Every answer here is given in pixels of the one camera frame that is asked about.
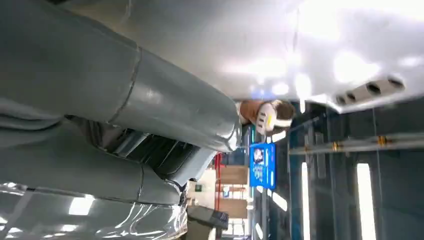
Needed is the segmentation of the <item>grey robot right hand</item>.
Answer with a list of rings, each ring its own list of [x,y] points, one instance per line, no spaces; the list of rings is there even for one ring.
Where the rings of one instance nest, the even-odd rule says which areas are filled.
[[[0,3],[0,180],[174,205],[180,183],[89,143],[78,120],[234,151],[234,102],[97,21],[46,0]]]

